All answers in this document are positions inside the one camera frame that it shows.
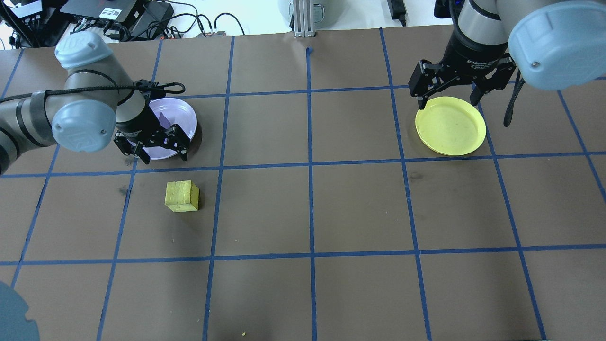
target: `wooden block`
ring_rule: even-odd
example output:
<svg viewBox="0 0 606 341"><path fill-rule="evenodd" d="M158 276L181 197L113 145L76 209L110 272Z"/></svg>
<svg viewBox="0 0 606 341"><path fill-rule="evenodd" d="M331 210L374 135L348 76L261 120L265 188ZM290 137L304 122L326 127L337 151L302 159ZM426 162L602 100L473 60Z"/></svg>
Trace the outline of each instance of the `wooden block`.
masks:
<svg viewBox="0 0 606 341"><path fill-rule="evenodd" d="M166 184L164 204L173 212L198 210L200 190L191 180L172 181Z"/></svg>

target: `white floor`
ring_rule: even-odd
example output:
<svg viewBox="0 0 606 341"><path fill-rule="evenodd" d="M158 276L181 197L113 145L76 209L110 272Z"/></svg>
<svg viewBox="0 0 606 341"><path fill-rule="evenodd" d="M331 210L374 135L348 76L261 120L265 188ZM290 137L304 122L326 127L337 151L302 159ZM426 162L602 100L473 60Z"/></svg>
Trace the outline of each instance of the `white floor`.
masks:
<svg viewBox="0 0 606 341"><path fill-rule="evenodd" d="M244 32L248 35L262 35L269 33L284 33L290 31L287 19L289 0L180 0L196 6L200 14L208 16L211 21L222 12L230 12L240 20ZM378 27L400 26L399 21L391 20L387 0L317 0L324 3L327 9L326 21L330 25L321 27L322 30L349 30L349 29L371 29ZM433 16L433 0L405 0L407 9L407 25L441 25L451 24L450 19L436 19ZM173 4L175 14L194 13L192 7ZM183 16L173 19L170 25L179 30L185 30L193 22L192 17ZM204 29L209 31L208 24L203 22ZM222 16L217 22L218 30L226 31L228 35L242 34L236 21L228 16ZM101 29L90 29L92 32L100 33ZM0 25L0 38L5 48L10 49L8 37L13 30L2 23ZM192 38L200 33L195 27L185 34L186 38Z"/></svg>

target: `power cord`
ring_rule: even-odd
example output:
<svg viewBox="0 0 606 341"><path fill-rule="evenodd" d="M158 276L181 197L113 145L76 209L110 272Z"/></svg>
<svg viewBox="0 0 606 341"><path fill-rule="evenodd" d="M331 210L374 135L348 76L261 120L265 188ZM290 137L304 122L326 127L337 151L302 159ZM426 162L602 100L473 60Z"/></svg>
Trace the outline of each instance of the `power cord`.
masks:
<svg viewBox="0 0 606 341"><path fill-rule="evenodd" d="M236 22L238 23L238 26L240 26L240 30L242 30L242 35L246 35L246 33L244 33L244 29L242 28L242 24L240 24L240 20L238 20L238 19L236 18L236 16L235 16L235 15L233 15L233 14L231 14L231 13L227 13L227 12L221 13L220 15L218 15L218 16L215 18L215 30L217 29L217 19L219 19L219 18L220 18L221 16L223 16L223 15L229 15L229 16L231 16L232 18L234 18L234 19L236 20Z"/></svg>
<svg viewBox="0 0 606 341"><path fill-rule="evenodd" d="M90 87L78 87L75 89L65 89L65 90L48 90L46 91L47 96L53 95L68 95L70 93L80 93L80 92L89 92L89 91L100 91L100 90L139 90L139 91L162 91L170 94L179 94L185 92L185 86L183 83L172 82L160 85L158 82L152 83L153 86L90 86ZM180 90L167 90L166 88L171 86L179 86ZM22 98L29 98L33 95L33 93L24 93L22 95L15 95L10 97L5 97L0 100L0 103L20 100Z"/></svg>

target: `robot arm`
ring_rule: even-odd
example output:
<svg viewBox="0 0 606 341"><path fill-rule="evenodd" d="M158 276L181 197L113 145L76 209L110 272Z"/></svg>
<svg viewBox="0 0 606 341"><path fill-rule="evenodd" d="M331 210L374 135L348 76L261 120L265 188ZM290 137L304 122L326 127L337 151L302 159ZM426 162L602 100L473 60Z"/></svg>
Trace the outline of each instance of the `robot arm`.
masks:
<svg viewBox="0 0 606 341"><path fill-rule="evenodd" d="M59 143L95 152L112 137L124 155L145 163L150 158L143 147L153 146L176 150L187 159L185 132L177 124L162 127L148 105L168 91L144 80L133 83L99 36L75 33L57 46L55 56L67 70L67 90L40 91L0 103L0 174L28 150Z"/></svg>
<svg viewBox="0 0 606 341"><path fill-rule="evenodd" d="M470 101L477 105L505 88L516 64L544 90L606 73L606 0L437 0L434 13L451 16L454 29L442 60L422 59L408 82L420 109L434 93L462 84L475 84Z"/></svg>

